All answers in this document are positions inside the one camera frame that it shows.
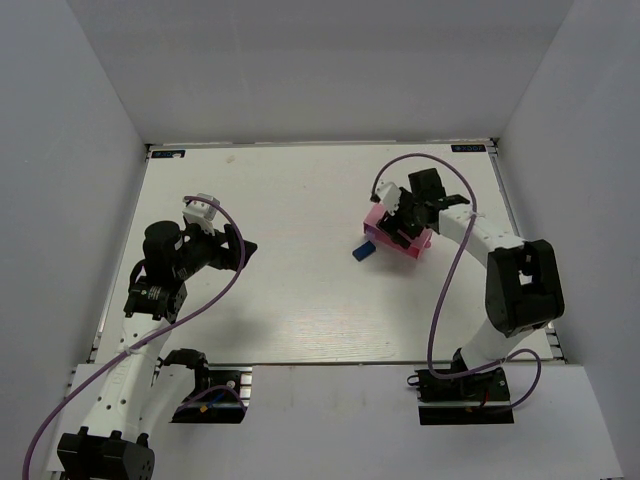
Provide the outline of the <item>pink plastic box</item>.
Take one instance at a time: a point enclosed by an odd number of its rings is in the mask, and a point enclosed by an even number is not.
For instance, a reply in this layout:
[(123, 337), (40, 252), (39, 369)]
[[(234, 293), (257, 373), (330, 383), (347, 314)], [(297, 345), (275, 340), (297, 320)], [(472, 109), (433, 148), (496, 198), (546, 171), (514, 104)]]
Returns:
[(405, 256), (418, 260), (422, 253), (431, 246), (432, 231), (424, 230), (418, 237), (410, 240), (407, 249), (395, 244), (382, 230), (377, 226), (379, 220), (382, 219), (386, 212), (380, 204), (374, 204), (363, 220), (363, 231), (365, 237), (376, 245), (384, 245), (387, 248), (398, 251)]

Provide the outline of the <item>dark blue wood block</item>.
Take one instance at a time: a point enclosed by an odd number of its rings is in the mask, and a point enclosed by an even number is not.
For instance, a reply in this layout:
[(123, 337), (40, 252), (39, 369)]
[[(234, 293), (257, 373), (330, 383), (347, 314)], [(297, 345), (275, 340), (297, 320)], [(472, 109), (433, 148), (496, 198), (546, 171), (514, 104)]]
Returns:
[(366, 241), (352, 251), (353, 258), (361, 262), (376, 252), (376, 245), (372, 241)]

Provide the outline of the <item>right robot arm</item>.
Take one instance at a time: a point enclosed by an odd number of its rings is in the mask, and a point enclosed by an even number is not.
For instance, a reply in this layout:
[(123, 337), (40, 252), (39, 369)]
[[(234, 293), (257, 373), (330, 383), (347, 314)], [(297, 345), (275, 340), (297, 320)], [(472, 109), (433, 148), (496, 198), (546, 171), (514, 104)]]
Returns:
[(384, 209), (377, 223), (384, 235), (406, 249), (430, 230), (457, 244), (455, 263), (469, 254), (486, 271), (485, 321), (456, 351), (448, 372), (431, 374), (448, 381), (493, 370), (521, 353), (523, 339), (564, 314), (554, 249), (546, 240), (527, 241), (491, 224), (480, 215), (475, 195), (447, 194), (434, 168), (411, 174), (409, 183), (377, 182), (372, 188), (372, 202)]

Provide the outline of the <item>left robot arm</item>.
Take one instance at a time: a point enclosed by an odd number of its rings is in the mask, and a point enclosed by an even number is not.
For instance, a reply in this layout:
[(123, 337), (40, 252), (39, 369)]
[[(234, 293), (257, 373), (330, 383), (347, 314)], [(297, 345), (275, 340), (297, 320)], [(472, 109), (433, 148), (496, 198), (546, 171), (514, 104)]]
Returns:
[(78, 431), (63, 434), (56, 448), (67, 478), (151, 478), (155, 429), (189, 393), (206, 387), (204, 353), (160, 355), (178, 323), (186, 282), (205, 267), (238, 273), (257, 249), (230, 223), (217, 230), (206, 219), (187, 218), (183, 226), (159, 221), (146, 228), (144, 257), (130, 276), (118, 360)]

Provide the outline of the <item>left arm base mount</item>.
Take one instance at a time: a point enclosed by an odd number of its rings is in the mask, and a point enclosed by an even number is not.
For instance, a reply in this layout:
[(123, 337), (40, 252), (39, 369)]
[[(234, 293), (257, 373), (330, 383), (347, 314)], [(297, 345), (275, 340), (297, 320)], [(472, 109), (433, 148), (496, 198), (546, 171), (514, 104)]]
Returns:
[(192, 385), (173, 414), (174, 424), (239, 425), (248, 410), (252, 389), (252, 368), (216, 366), (204, 353), (193, 349), (171, 351), (162, 366), (181, 365), (191, 371)]

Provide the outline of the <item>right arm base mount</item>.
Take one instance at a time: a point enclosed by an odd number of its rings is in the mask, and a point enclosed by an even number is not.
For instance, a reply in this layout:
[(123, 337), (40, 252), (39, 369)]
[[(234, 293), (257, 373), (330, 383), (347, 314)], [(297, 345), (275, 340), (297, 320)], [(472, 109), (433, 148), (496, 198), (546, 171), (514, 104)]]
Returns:
[(506, 425), (514, 423), (510, 391), (502, 368), (440, 380), (429, 370), (407, 378), (417, 390), (423, 426)]

